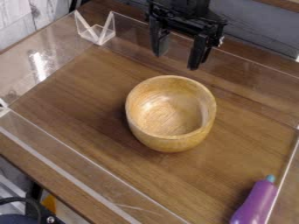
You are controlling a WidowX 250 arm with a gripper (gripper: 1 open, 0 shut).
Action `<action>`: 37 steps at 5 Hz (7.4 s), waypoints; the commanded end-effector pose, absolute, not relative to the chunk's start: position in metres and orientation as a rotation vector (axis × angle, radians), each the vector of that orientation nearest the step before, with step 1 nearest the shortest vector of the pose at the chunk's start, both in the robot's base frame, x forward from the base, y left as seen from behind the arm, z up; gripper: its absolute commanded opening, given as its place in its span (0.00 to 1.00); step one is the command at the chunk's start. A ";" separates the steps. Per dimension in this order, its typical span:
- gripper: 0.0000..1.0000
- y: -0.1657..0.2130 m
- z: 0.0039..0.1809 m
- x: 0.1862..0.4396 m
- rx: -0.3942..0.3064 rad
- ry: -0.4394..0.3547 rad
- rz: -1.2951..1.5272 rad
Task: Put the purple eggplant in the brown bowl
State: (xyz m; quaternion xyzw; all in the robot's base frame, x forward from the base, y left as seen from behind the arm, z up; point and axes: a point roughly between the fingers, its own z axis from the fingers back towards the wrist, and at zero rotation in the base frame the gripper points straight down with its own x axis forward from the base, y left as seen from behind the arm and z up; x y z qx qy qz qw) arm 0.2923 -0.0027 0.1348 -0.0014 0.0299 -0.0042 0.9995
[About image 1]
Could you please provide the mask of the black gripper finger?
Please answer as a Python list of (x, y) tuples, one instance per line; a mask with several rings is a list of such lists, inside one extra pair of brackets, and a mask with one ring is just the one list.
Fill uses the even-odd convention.
[(170, 44), (170, 30), (166, 23), (157, 17), (150, 17), (150, 38), (154, 55), (157, 57), (163, 56), (169, 51)]
[(191, 54), (189, 58), (189, 69), (197, 70), (201, 63), (205, 63), (211, 52), (211, 37), (207, 34), (199, 34), (194, 38)]

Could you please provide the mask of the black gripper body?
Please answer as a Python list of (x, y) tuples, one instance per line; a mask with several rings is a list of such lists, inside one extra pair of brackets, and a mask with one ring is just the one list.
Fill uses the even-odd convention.
[(229, 20), (211, 8), (211, 0), (149, 0), (149, 17), (165, 32), (179, 32), (189, 37), (206, 34), (213, 46), (221, 46)]

